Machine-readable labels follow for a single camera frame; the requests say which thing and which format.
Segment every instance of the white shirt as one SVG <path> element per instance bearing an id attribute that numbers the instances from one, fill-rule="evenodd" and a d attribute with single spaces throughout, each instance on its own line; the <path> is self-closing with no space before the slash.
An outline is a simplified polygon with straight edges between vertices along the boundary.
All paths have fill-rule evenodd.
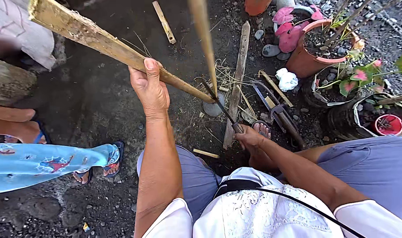
<path id="1" fill-rule="evenodd" d="M 335 212 L 311 193 L 280 183 L 276 178 L 239 168 L 228 179 L 246 179 L 264 189 L 288 194 L 310 204 L 367 238 L 402 238 L 402 220 L 373 200 L 350 203 Z M 228 192 L 215 198 L 192 226 L 186 202 L 177 198 L 147 230 L 143 238 L 230 238 L 230 237 L 309 237 L 354 238 L 348 231 L 303 205 L 277 194 L 257 190 Z"/>

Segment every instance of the flip-flop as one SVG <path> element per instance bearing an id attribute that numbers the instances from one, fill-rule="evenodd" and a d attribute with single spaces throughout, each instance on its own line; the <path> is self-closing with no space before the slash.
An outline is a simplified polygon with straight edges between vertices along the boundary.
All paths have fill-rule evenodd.
<path id="1" fill-rule="evenodd" d="M 91 167 L 88 171 L 86 171 L 85 173 L 78 173 L 78 172 L 76 172 L 76 175 L 77 175 L 79 178 L 82 178 L 87 172 L 89 172 L 89 174 L 88 174 L 88 181 L 87 181 L 85 184 L 82 184 L 81 182 L 79 182 L 79 184 L 80 184 L 81 186 L 85 186 L 85 185 L 87 185 L 87 184 L 91 181 L 92 176 L 93 176 L 92 167 Z"/>
<path id="2" fill-rule="evenodd" d="M 116 141 L 116 142 L 114 142 L 114 143 L 112 143 L 112 144 L 115 145 L 115 146 L 117 146 L 117 148 L 119 149 L 119 160 L 117 160 L 117 162 L 114 163 L 114 164 L 111 164 L 111 165 L 108 165 L 108 166 L 103 167 L 103 169 L 104 169 L 104 170 L 109 170 L 109 169 L 111 169 L 112 167 L 116 166 L 117 163 L 120 163 L 120 164 L 119 164 L 119 168 L 117 169 L 116 172 L 114 172 L 114 173 L 112 173 L 112 174 L 106 175 L 107 178 L 111 178 L 111 177 L 116 176 L 116 174 L 119 173 L 120 168 L 121 168 L 122 165 L 123 165 L 122 160 L 123 160 L 123 152 L 124 152 L 124 143 L 121 142 L 121 141 Z"/>
<path id="3" fill-rule="evenodd" d="M 271 133 L 271 129 L 270 129 L 269 125 L 267 125 L 267 123 L 264 122 L 264 121 L 260 121 L 260 120 L 259 120 L 259 121 L 255 121 L 255 122 L 251 125 L 251 128 L 254 128 L 254 124 L 256 124 L 256 123 L 258 123 L 258 124 L 263 123 L 263 125 L 265 125 L 266 128 L 269 128 L 269 133 Z M 265 135 L 262 131 L 260 131 L 259 134 L 262 135 L 262 136 L 264 136 L 265 138 L 267 138 L 267 135 Z"/>
<path id="4" fill-rule="evenodd" d="M 33 121 L 33 122 L 37 122 L 38 125 L 39 125 L 39 134 L 34 139 L 33 143 L 34 144 L 39 143 L 39 141 L 41 140 L 42 136 L 45 136 L 46 144 L 51 144 L 51 140 L 49 139 L 48 134 L 45 132 L 45 129 L 44 129 L 44 126 L 43 126 L 42 122 L 39 122 L 39 121 Z"/>

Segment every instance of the white cloth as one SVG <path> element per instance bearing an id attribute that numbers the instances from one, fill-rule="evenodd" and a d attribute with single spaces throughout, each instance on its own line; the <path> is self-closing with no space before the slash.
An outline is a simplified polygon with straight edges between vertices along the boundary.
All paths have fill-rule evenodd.
<path id="1" fill-rule="evenodd" d="M 329 208 L 309 192 L 280 183 L 252 168 L 239 168 L 227 179 L 252 180 L 264 189 L 298 198 L 331 217 Z M 373 200 L 338 207 L 336 219 L 365 237 L 402 238 L 402 220 Z M 256 190 L 228 192 L 214 199 L 191 226 L 192 218 L 182 199 L 175 199 L 160 215 L 144 238 L 162 237 L 309 237 L 353 238 L 335 223 L 285 197 Z"/>
<path id="2" fill-rule="evenodd" d="M 51 69 L 55 58 L 52 32 L 45 27 L 28 20 L 28 0 L 0 0 L 0 34 L 16 37 L 22 51 L 47 69 Z"/>

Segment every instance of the hand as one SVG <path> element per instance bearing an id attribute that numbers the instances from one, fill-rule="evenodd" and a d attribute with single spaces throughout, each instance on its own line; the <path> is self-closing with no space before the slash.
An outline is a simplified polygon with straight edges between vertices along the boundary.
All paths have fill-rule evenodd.
<path id="1" fill-rule="evenodd" d="M 160 81 L 163 66 L 152 58 L 145 58 L 144 65 L 146 74 L 129 66 L 130 83 L 144 107 L 146 119 L 163 119 L 170 105 L 166 84 Z"/>
<path id="2" fill-rule="evenodd" d="M 235 134 L 235 139 L 239 141 L 239 143 L 242 146 L 242 149 L 245 149 L 246 147 L 259 147 L 262 143 L 263 140 L 266 138 L 259 134 L 258 132 L 254 131 L 253 128 L 242 125 L 240 124 L 242 129 L 244 130 L 244 133 L 236 133 Z"/>

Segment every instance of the plastic pot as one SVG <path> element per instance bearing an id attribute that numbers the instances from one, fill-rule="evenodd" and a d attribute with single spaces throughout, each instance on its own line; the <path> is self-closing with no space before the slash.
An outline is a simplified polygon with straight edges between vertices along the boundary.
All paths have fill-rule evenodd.
<path id="1" fill-rule="evenodd" d="M 330 19 L 323 19 L 310 23 L 304 27 L 302 36 L 298 40 L 297 48 L 286 63 L 286 68 L 288 71 L 295 73 L 298 78 L 306 78 L 314 75 L 315 73 L 319 72 L 319 70 L 324 69 L 329 65 L 341 63 L 346 60 L 345 57 L 337 59 L 317 57 L 307 52 L 307 50 L 304 48 L 305 33 L 317 27 L 325 27 L 330 23 Z M 353 45 L 352 49 L 363 49 L 364 41 L 361 40 L 355 33 L 353 33 L 353 38 L 351 41 Z"/>

